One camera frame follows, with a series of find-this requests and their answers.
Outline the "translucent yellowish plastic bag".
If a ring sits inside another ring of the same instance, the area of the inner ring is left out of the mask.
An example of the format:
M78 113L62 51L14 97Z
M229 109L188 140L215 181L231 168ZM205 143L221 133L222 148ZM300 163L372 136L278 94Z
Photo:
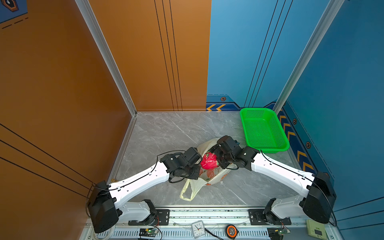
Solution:
M203 154L210 152L210 148L213 147L219 138L216 139L211 139L205 143L200 144L197 147L197 150L199 154L202 156L203 159ZM234 164L229 165L229 169L222 169L219 165L217 168L213 170L204 170L202 167L200 169L200 174L199 178L197 180L191 180L187 179L181 193L180 193L180 198L184 201L191 202L198 192L203 188L204 186L208 185L214 185L223 180L228 173L232 170L234 170L236 167Z

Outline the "red dragon fruit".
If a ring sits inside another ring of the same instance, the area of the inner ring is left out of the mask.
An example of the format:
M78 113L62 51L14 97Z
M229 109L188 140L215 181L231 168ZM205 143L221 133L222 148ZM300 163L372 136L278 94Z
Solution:
M211 152L203 154L203 159L200 163L204 170L213 170L218 167L217 155Z

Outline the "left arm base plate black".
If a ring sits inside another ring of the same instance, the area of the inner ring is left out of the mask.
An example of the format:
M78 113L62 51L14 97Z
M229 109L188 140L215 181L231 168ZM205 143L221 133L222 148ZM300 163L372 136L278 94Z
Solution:
M129 226L167 226L170 220L170 210L160 209L151 213L145 220L129 221Z

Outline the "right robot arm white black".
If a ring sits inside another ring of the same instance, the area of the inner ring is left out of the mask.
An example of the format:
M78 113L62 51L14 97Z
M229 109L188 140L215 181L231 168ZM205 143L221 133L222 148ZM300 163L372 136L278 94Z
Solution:
M278 225L290 217L301 216L321 224L336 221L333 207L337 195L328 174L313 174L292 168L266 156L261 150L241 148L230 136L218 139L209 152L216 157L222 169L234 164L238 169L244 168L270 177L297 193L293 197L269 200L262 213L267 224Z

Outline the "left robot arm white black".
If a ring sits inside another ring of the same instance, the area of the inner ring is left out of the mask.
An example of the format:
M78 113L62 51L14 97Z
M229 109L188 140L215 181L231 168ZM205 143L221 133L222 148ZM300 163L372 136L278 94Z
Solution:
M108 231L119 221L151 225L157 216L152 201L131 202L131 199L173 177L198 179L201 157L194 147L181 152L169 151L160 154L153 166L130 178L111 184L105 181L96 184L87 201L94 232Z

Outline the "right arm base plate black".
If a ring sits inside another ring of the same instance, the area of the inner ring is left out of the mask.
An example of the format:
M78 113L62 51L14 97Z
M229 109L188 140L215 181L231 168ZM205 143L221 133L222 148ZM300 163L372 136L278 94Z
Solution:
M284 219L279 219L275 214L272 212L267 212L264 213L264 210L262 209L250 209L248 210L249 213L249 218L251 225L256 226L256 225L285 225L289 226L292 224L291 219L284 218Z

